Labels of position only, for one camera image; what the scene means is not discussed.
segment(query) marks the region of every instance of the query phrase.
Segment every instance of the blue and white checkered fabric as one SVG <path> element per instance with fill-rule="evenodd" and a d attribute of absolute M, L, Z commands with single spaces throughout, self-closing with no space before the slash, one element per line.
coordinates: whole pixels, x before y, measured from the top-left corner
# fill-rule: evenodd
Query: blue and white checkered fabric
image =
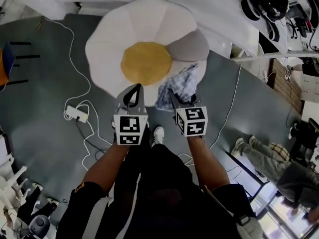
<path fill-rule="evenodd" d="M 158 110 L 173 112 L 174 108 L 169 95 L 169 89 L 179 96 L 182 102 L 190 102 L 196 92 L 196 68 L 198 64 L 185 67 L 178 74 L 167 79 L 160 87 L 155 108 Z"/>

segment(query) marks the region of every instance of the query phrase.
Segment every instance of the wooden panel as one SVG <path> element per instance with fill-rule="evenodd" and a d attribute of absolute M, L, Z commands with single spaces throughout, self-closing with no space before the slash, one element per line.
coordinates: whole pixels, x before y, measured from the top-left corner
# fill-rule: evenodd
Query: wooden panel
<path fill-rule="evenodd" d="M 275 90 L 277 93 L 282 95 L 289 104 L 292 104 L 293 108 L 297 112 L 301 112 L 302 101 L 301 98 L 301 88 L 291 77 L 291 83 L 287 83 L 285 80 L 285 67 L 277 60 L 272 59 L 269 65 L 269 80 L 268 85 Z"/>

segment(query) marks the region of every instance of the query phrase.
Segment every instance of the power strip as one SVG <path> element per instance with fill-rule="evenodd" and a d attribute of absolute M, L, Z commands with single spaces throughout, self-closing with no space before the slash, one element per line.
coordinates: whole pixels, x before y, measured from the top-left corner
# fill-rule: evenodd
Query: power strip
<path fill-rule="evenodd" d="M 85 112 L 80 111 L 79 109 L 75 109 L 72 106 L 68 106 L 66 109 L 66 114 L 69 115 L 70 117 L 77 119 L 79 118 L 79 121 L 86 123 L 88 119 L 88 114 Z"/>

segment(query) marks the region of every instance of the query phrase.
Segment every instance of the white marker cube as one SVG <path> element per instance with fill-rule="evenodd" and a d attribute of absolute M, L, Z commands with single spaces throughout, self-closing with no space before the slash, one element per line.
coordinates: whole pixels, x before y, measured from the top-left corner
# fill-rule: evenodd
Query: white marker cube
<path fill-rule="evenodd" d="M 114 115 L 118 145 L 140 145 L 148 115 Z"/>
<path fill-rule="evenodd" d="M 176 124 L 184 136 L 205 135 L 207 123 L 205 106 L 176 109 Z"/>

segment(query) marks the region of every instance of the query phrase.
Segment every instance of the gray pants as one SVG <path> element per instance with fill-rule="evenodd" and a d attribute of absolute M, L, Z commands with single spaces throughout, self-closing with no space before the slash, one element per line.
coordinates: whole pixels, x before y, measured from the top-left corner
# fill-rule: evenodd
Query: gray pants
<path fill-rule="evenodd" d="M 286 168 L 291 164 L 269 147 L 255 140 L 251 146 L 245 145 L 242 149 L 256 170 L 262 173 L 271 183 L 277 184 Z"/>

